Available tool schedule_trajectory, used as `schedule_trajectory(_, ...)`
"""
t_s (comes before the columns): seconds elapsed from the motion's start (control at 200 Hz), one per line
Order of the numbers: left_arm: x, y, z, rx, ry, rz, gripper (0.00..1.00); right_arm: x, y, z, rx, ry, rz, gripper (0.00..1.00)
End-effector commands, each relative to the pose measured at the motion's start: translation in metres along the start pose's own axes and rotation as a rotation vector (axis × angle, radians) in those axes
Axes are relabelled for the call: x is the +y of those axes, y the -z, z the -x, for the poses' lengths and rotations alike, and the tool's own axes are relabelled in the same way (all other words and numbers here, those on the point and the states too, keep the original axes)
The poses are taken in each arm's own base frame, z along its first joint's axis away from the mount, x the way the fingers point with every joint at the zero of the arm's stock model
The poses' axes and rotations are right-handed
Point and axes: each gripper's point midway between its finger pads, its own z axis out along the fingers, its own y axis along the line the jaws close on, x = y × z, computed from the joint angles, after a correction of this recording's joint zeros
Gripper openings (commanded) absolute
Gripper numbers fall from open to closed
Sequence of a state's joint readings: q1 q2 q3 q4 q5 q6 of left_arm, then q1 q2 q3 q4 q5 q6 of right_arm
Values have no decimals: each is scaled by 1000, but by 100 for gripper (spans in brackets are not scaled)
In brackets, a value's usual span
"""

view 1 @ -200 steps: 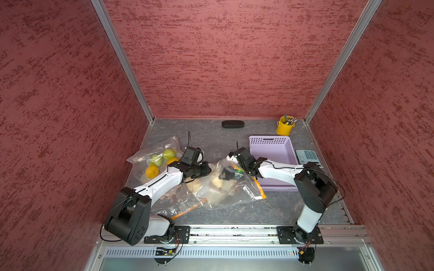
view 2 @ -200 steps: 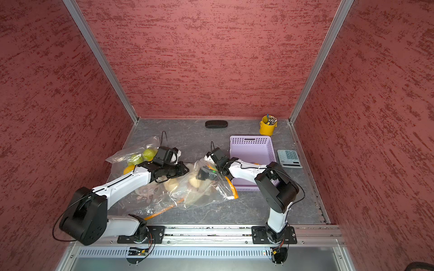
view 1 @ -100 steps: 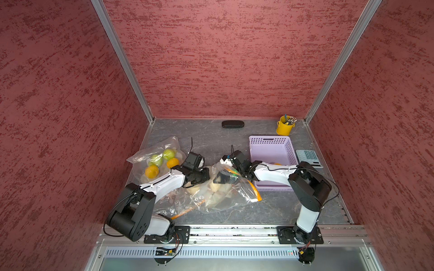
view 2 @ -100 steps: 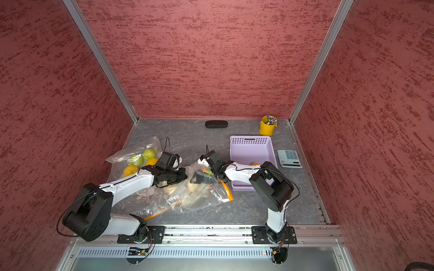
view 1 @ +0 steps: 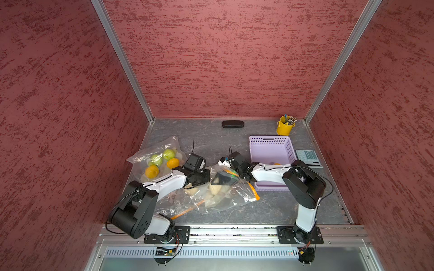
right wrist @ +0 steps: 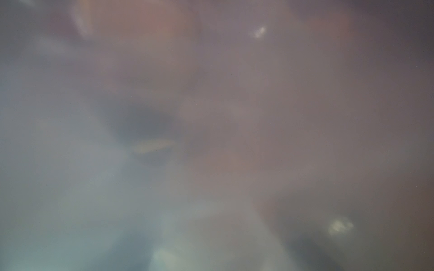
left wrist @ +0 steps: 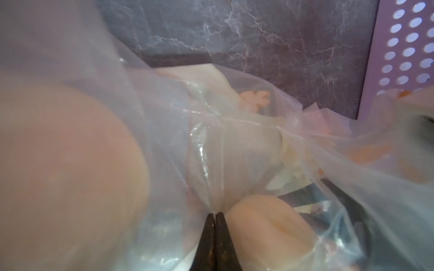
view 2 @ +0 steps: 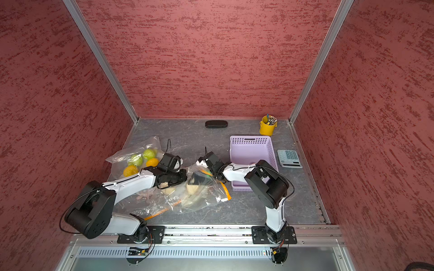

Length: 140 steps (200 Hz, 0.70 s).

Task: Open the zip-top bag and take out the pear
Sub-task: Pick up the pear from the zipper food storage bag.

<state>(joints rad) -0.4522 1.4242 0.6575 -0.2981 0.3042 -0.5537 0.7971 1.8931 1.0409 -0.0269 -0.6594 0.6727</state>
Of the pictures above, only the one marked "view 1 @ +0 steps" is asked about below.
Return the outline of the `clear zip-top bag orange seal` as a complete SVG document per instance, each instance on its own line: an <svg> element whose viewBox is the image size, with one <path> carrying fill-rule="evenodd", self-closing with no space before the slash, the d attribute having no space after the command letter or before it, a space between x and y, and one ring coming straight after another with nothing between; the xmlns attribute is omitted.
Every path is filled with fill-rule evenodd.
<svg viewBox="0 0 434 271"><path fill-rule="evenodd" d="M260 200L255 188L234 170L216 164L209 167L210 181L185 189L189 202L202 214L227 211Z"/></svg>

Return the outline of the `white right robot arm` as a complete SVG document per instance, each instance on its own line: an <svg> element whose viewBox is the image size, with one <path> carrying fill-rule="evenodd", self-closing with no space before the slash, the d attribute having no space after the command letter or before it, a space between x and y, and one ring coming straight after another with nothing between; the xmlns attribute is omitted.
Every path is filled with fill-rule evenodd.
<svg viewBox="0 0 434 271"><path fill-rule="evenodd" d="M292 230L295 240L306 244L313 239L318 206L327 187L320 175L300 160L280 166L250 163L239 152L221 158L220 163L234 169L247 181L285 185L298 203L296 223Z"/></svg>

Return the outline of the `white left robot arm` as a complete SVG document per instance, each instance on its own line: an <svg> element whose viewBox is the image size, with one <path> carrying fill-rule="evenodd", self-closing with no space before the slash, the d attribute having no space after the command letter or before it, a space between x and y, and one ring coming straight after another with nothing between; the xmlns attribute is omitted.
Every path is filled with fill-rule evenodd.
<svg viewBox="0 0 434 271"><path fill-rule="evenodd" d="M185 167L176 167L152 182L132 181L106 222L120 229L119 234L127 234L133 239L154 234L169 242L175 237L175 223L165 215L155 214L157 202L178 189L192 189L208 182L209 169L191 171Z"/></svg>

